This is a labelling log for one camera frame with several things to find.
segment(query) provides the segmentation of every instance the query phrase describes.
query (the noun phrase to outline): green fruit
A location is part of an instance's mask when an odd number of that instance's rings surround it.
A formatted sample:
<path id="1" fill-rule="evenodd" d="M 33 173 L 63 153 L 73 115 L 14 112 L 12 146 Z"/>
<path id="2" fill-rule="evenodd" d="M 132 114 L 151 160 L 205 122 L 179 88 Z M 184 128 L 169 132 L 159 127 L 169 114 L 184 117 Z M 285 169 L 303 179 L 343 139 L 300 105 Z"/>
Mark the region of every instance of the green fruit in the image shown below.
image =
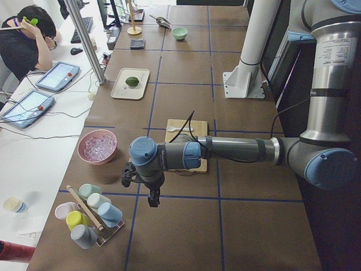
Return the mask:
<path id="1" fill-rule="evenodd" d="M 128 86 L 138 86 L 139 80 L 138 80 L 138 78 L 136 78 L 135 76 L 131 76 L 131 77 L 128 77 L 128 78 L 125 80 L 125 83 L 126 83 Z"/>

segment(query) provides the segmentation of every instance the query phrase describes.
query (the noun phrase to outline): white table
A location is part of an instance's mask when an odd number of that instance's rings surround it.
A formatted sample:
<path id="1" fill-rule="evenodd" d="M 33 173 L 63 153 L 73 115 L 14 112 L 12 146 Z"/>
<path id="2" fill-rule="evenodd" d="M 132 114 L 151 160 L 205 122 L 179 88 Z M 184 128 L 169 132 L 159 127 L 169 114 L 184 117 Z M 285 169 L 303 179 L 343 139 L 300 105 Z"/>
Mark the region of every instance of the white table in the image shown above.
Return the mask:
<path id="1" fill-rule="evenodd" d="M 99 10 L 96 1 L 81 10 L 82 16 L 93 16 L 94 27 L 91 32 L 96 40 L 98 58 L 107 49 L 106 35 L 99 21 Z M 0 171 L 1 171 L 1 204 L 11 196 L 17 196 L 28 205 L 24 213 L 11 213 L 0 208 L 0 240 L 36 246 L 54 202 L 59 185 L 78 141 L 88 109 L 92 101 L 88 99 L 89 92 L 96 93 L 98 84 L 91 72 L 91 65 L 85 52 L 71 55 L 73 47 L 81 44 L 71 44 L 74 26 L 69 18 L 60 28 L 61 40 L 58 47 L 51 51 L 53 63 L 63 61 L 80 66 L 80 74 L 73 80 L 72 86 L 66 91 L 54 95 L 55 104 L 50 112 L 65 112 L 65 114 L 45 113 L 39 120 L 26 129 L 14 128 L 9 124 L 1 127 L 29 135 L 32 137 L 74 137 L 53 139 L 31 139 L 15 134 L 5 129 L 0 130 Z M 31 75 L 29 79 L 35 83 L 41 75 Z M 11 99 L 19 100 L 33 86 L 24 79 L 16 89 Z M 7 103 L 1 113 L 11 107 Z M 0 270 L 26 270 L 28 264 L 0 261 Z"/>

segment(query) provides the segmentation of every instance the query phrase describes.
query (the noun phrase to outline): tablet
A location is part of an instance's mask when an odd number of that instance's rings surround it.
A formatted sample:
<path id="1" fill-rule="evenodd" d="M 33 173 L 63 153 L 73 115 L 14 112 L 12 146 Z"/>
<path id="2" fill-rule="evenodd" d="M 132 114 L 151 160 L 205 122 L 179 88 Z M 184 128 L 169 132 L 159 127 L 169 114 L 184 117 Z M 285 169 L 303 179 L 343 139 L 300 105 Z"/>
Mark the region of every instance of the tablet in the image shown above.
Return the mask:
<path id="1" fill-rule="evenodd" d="M 41 89 L 59 92 L 76 77 L 79 71 L 79 66 L 65 62 L 57 62 L 35 83 L 35 86 Z"/>
<path id="2" fill-rule="evenodd" d="M 18 128 L 26 128 L 39 119 L 54 102 L 54 97 L 32 90 L 0 116 L 0 123 L 9 123 Z"/>

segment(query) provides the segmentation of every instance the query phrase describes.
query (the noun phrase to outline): computer mouse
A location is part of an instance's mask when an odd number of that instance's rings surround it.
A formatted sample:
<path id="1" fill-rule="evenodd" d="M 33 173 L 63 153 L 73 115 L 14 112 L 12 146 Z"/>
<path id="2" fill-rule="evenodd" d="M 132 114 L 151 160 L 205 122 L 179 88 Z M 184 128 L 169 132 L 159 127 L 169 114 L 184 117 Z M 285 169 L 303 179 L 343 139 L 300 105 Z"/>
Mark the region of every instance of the computer mouse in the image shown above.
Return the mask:
<path id="1" fill-rule="evenodd" d="M 79 53 L 81 53 L 81 52 L 83 52 L 83 49 L 81 49 L 81 48 L 72 48 L 71 50 L 70 50 L 70 54 L 71 55 L 77 55 L 77 54 L 79 54 Z"/>

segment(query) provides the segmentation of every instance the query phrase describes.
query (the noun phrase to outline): pink bowl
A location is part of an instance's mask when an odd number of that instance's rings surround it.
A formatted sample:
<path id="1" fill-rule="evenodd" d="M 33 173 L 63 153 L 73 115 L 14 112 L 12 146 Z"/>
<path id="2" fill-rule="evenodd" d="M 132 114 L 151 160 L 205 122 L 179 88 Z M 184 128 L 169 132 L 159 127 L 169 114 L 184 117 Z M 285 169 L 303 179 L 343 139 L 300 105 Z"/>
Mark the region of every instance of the pink bowl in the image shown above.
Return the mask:
<path id="1" fill-rule="evenodd" d="M 84 150 L 86 148 L 86 142 L 91 140 L 92 138 L 99 138 L 101 136 L 110 136 L 114 142 L 115 142 L 115 146 L 114 149 L 112 150 L 111 154 L 108 155 L 107 157 L 103 157 L 102 160 L 99 161 L 90 161 L 89 158 L 87 158 L 84 154 Z M 85 162 L 88 162 L 89 164 L 92 165 L 103 165 L 107 162 L 109 162 L 110 160 L 112 160 L 116 154 L 116 149 L 117 149 L 117 138 L 116 136 L 108 130 L 104 130 L 104 129 L 99 129 L 99 130 L 95 130 L 92 131 L 88 134 L 86 134 L 80 141 L 79 141 L 79 145 L 78 145 L 78 154 L 80 156 L 80 158 L 82 160 L 84 160 Z"/>

